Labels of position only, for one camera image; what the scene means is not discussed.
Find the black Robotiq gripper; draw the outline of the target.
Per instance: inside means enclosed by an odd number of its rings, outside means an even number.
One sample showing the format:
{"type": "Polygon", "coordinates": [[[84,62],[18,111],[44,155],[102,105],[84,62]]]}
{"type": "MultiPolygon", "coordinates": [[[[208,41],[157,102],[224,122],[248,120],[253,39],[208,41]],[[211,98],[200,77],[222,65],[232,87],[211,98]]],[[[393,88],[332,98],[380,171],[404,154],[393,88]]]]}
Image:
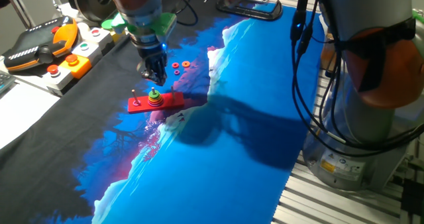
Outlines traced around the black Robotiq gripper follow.
{"type": "Polygon", "coordinates": [[[159,44],[150,48],[138,48],[138,55],[141,61],[137,64],[137,68],[145,67],[142,76],[146,80],[157,80],[156,84],[163,86],[167,79],[166,66],[168,63],[167,51],[165,44],[159,44]],[[147,64],[157,63],[157,66],[147,66],[147,64]]]}

